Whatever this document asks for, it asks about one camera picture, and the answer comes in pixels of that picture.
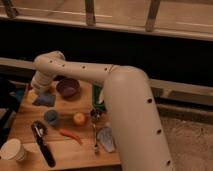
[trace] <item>green object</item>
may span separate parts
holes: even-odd
[[[92,86],[92,105],[95,109],[99,109],[101,111],[105,111],[104,102],[99,104],[99,95],[102,90],[102,87],[93,85]]]

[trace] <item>small bowl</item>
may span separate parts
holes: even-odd
[[[44,120],[51,126],[57,126],[59,123],[59,114],[56,110],[48,110],[44,113]]]

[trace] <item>yellow object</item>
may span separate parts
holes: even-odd
[[[73,122],[77,126],[84,126],[87,122],[87,117],[84,113],[77,112],[73,115]]]

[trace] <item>blue object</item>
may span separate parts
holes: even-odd
[[[47,112],[44,113],[44,120],[51,126],[58,125],[59,122],[58,112],[56,110],[48,110]]]
[[[51,93],[43,93],[36,98],[33,105],[53,107],[55,105],[55,99],[55,95],[52,95]]]

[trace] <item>white container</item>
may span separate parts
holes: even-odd
[[[26,150],[19,139],[13,138],[1,147],[1,158],[4,160],[23,161],[26,158]]]

